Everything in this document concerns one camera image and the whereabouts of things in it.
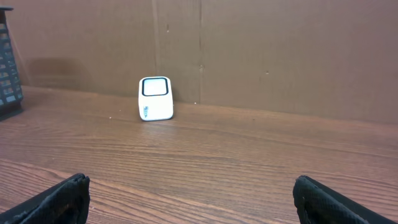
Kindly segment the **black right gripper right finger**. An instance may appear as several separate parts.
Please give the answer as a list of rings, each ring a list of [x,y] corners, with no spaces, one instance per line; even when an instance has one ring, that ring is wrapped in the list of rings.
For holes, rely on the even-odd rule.
[[[301,224],[396,224],[306,175],[296,179],[293,197]]]

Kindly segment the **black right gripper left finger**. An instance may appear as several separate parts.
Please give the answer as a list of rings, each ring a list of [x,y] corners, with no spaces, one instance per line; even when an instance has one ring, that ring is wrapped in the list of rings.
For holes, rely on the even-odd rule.
[[[90,208],[90,178],[77,173],[3,212],[1,224],[85,224]]]

